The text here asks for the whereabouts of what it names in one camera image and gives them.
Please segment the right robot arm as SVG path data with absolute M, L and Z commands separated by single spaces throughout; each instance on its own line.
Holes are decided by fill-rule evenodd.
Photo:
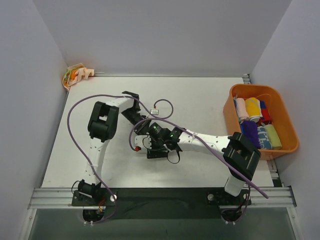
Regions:
M 193 132 L 177 125 L 170 130 L 153 123 L 146 134 L 151 140 L 151 149 L 155 151 L 164 151 L 166 154 L 176 152 L 178 155 L 180 152 L 197 152 L 217 157 L 230 172 L 221 193 L 224 203 L 233 205 L 237 202 L 245 184 L 265 198 L 268 197 L 252 182 L 261 153 L 242 133 L 215 136 Z

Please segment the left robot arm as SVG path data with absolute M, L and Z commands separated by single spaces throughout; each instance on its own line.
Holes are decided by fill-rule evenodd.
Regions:
M 95 206 L 105 200 L 108 190 L 101 180 L 101 172 L 107 146 L 117 131 L 120 114 L 134 125 L 133 131 L 139 136 L 133 150 L 147 150 L 142 144 L 143 138 L 148 136 L 151 121 L 139 113 L 141 109 L 138 94 L 128 91 L 124 91 L 123 94 L 123 97 L 114 96 L 107 103 L 97 101 L 93 106 L 87 126 L 90 150 L 88 155 L 80 150 L 87 160 L 87 165 L 77 192 L 73 195 L 77 198 L 72 202 L 74 206 Z

